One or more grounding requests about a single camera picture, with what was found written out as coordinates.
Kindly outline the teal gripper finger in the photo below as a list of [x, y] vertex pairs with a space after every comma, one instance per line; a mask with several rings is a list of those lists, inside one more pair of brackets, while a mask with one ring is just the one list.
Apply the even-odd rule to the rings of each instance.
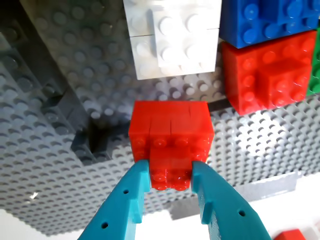
[[191, 189], [197, 194], [201, 223], [208, 226], [211, 240], [271, 238], [250, 204], [206, 163], [192, 163]]
[[120, 179], [85, 227], [80, 240], [134, 240], [142, 222], [144, 194], [151, 180], [149, 161], [139, 160]]

